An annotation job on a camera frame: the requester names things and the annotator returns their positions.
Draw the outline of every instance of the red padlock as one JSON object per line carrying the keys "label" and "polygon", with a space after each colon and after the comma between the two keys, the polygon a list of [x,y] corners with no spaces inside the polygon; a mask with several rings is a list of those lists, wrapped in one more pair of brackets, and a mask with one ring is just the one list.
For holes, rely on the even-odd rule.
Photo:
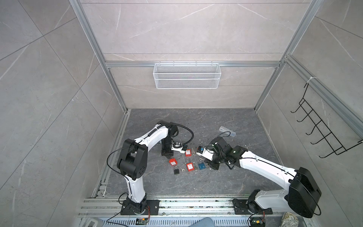
{"label": "red padlock", "polygon": [[190,149],[187,149],[187,150],[185,151],[185,156],[186,156],[186,157],[192,156],[192,151],[191,151]]}
{"label": "red padlock", "polygon": [[169,160],[169,163],[170,163],[172,166],[175,166],[175,165],[177,165],[177,164],[178,164],[178,162],[176,161],[176,159],[175,159],[175,158],[170,159],[170,160]]}
{"label": "red padlock", "polygon": [[193,166],[193,163],[188,163],[189,162],[189,158],[187,158],[187,169],[188,169],[188,171],[190,172],[190,171],[192,171],[192,170],[194,170],[194,166]]}

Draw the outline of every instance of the black mounting plate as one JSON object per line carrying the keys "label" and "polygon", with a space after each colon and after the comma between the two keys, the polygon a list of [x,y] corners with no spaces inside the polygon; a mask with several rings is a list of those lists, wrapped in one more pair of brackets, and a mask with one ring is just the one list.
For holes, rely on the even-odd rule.
{"label": "black mounting plate", "polygon": [[[251,212],[248,210],[247,199],[233,199],[232,203],[235,214],[251,214]],[[268,208],[265,210],[265,214],[272,214],[272,209]]]}
{"label": "black mounting plate", "polygon": [[[127,204],[127,203],[128,202],[126,200],[124,200],[122,202],[122,204]],[[150,215],[158,215],[159,203],[160,203],[160,200],[156,200],[156,199],[146,200],[146,206],[150,207]],[[145,209],[145,212],[142,213],[142,215],[145,215],[145,214],[146,215],[148,214],[147,209]],[[120,215],[135,215],[135,213],[132,211],[132,209],[130,209],[130,206],[127,206],[121,210]]]}

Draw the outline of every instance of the zip tie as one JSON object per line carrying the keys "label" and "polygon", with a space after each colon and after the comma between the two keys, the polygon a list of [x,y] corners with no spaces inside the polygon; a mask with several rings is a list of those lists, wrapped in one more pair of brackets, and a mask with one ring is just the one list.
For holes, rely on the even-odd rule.
{"label": "zip tie", "polygon": [[310,77],[306,83],[309,83],[309,81],[310,81],[312,78],[317,78],[317,77]]}

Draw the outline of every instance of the black cable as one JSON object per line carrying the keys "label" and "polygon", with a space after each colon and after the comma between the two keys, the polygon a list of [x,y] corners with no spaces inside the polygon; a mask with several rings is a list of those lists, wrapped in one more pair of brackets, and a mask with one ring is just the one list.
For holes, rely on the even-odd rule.
{"label": "black cable", "polygon": [[267,209],[263,209],[263,210],[261,210],[261,211],[258,211],[258,212],[256,212],[256,213],[253,213],[253,214],[251,214],[251,216],[247,219],[247,224],[248,224],[248,226],[251,226],[250,225],[250,222],[248,221],[253,215],[255,215],[255,214],[258,214],[258,213],[260,213],[260,212],[263,212],[263,211],[265,211],[265,210],[267,210]]}
{"label": "black cable", "polygon": [[[223,133],[229,133],[229,134],[228,134],[227,136],[221,136],[221,137],[228,137],[228,136],[230,136],[230,135],[231,135],[231,132],[230,132],[230,131],[224,131],[224,132],[220,133],[219,135],[217,135],[214,139],[212,139],[212,140],[211,140],[211,142],[207,145],[207,147],[209,147],[209,145],[212,145],[212,141],[213,141],[213,140],[215,140],[218,136],[222,135]],[[224,164],[226,164],[230,170],[232,170],[232,169],[233,169],[233,167],[234,167],[234,163],[236,162],[236,160],[234,159],[233,166],[231,167],[231,166],[228,164],[228,162],[226,162],[226,161],[225,161],[227,157],[226,157],[226,158],[224,158],[224,157],[222,156],[222,152],[221,152],[221,150],[219,149],[219,147],[218,147],[218,151],[219,151],[219,155],[220,155],[220,157],[221,157],[221,159],[222,159],[222,162],[223,162]]]}
{"label": "black cable", "polygon": [[111,218],[107,219],[106,223],[117,224],[117,225],[121,225],[121,226],[128,227],[128,226],[126,226],[126,225],[124,225],[124,224],[119,224],[119,223],[116,223],[116,222],[109,222],[109,220],[111,220],[111,219],[113,219],[114,217],[116,217],[119,213],[121,213],[121,211],[120,211],[120,212],[118,212],[117,214],[115,214],[113,217],[111,217]]}
{"label": "black cable", "polygon": [[106,159],[106,164],[108,165],[108,167],[110,168],[110,169],[112,169],[113,171],[115,171],[116,173],[118,173],[118,174],[121,174],[122,175],[122,173],[120,173],[119,171],[116,171],[116,170],[114,170],[110,165],[109,165],[109,158],[110,158],[110,156],[113,154],[113,153],[115,153],[116,151],[119,151],[119,150],[122,150],[122,149],[126,149],[126,148],[130,148],[131,146],[129,146],[129,147],[123,147],[123,148],[120,148],[120,149],[117,149],[117,150],[115,150],[115,151],[112,151],[111,152],[111,154],[107,157],[107,159]]}
{"label": "black cable", "polygon": [[176,123],[164,123],[164,124],[159,125],[159,126],[157,127],[157,129],[159,129],[159,128],[163,127],[163,126],[166,126],[166,125],[176,125],[176,126],[182,127],[182,128],[184,128],[184,129],[188,130],[188,131],[190,132],[190,134],[192,134],[192,137],[191,137],[191,138],[190,138],[187,142],[182,143],[182,144],[185,144],[185,145],[186,145],[186,144],[190,143],[190,142],[193,140],[193,138],[194,138],[194,133],[193,133],[193,131],[192,131],[192,130],[190,130],[189,128],[185,127],[184,125],[180,125],[180,124],[176,124]]}
{"label": "black cable", "polygon": [[119,203],[119,204],[121,204],[121,205],[122,205],[122,203],[120,203],[120,198],[121,198],[121,196],[123,196],[124,194],[127,194],[127,196],[129,196],[129,194],[128,194],[127,192],[124,192],[124,193],[122,193],[122,194],[120,195],[120,197],[118,197],[118,203]]}
{"label": "black cable", "polygon": [[183,148],[188,148],[188,145],[187,144],[181,144],[181,143],[178,143],[179,145],[173,145],[173,147],[174,148],[181,148],[181,147],[183,147]]}
{"label": "black cable", "polygon": [[[127,196],[129,196],[129,194],[128,194],[127,192],[124,192],[124,193],[122,193],[122,194],[118,197],[118,203],[119,203],[119,204],[121,204],[121,205],[122,205],[122,203],[120,202],[120,198],[121,198],[121,196],[123,196],[124,194],[127,194]],[[116,223],[116,222],[109,222],[109,220],[111,220],[112,218],[116,217],[116,216],[117,216],[118,214],[120,214],[121,212],[122,212],[122,209],[120,210],[120,212],[118,212],[117,214],[115,214],[113,217],[111,217],[111,218],[107,219],[106,223],[117,224],[117,225],[121,225],[121,226],[128,227],[128,226],[126,226],[126,225],[124,225],[124,224],[120,224],[120,223]]]}
{"label": "black cable", "polygon": [[317,205],[317,207],[318,207],[318,209],[319,209],[320,214],[316,214],[316,213],[313,213],[313,214],[315,214],[315,215],[317,215],[317,216],[321,215],[321,209],[320,209],[320,207],[319,207],[318,203],[315,201],[315,199],[314,199],[313,195],[309,192],[309,190],[305,187],[305,185],[303,185],[303,184],[302,184],[302,182],[301,182],[301,181],[299,181],[299,179],[298,179],[298,178],[296,178],[296,175],[294,176],[294,175],[292,175],[291,173],[286,172],[285,170],[283,170],[283,169],[281,169],[281,168],[279,168],[279,167],[277,167],[277,166],[275,166],[275,165],[273,165],[273,164],[271,164],[271,163],[265,162],[265,161],[260,160],[260,159],[257,159],[257,158],[246,157],[246,158],[241,158],[241,159],[255,159],[255,160],[258,160],[258,161],[260,161],[260,162],[264,162],[264,163],[267,163],[267,164],[269,164],[269,165],[271,165],[271,166],[274,166],[275,168],[278,168],[279,170],[282,170],[282,171],[284,171],[284,172],[285,172],[285,173],[287,173],[287,174],[290,174],[290,175],[291,175],[294,179],[296,179],[298,182],[300,182],[300,184],[301,184],[301,185],[305,188],[305,190],[309,193],[309,195],[311,196],[311,198],[313,199],[313,201],[314,201],[314,202],[315,202],[315,204]]}

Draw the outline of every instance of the fabric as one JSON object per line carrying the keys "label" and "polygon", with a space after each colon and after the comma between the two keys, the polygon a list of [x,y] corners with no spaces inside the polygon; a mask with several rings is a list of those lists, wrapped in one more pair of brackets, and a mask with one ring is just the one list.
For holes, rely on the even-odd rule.
{"label": "fabric", "polygon": [[204,218],[190,227],[214,227],[214,222],[210,218]]}
{"label": "fabric", "polygon": [[290,212],[284,213],[281,219],[280,227],[297,227],[299,225],[299,220],[295,215]]}

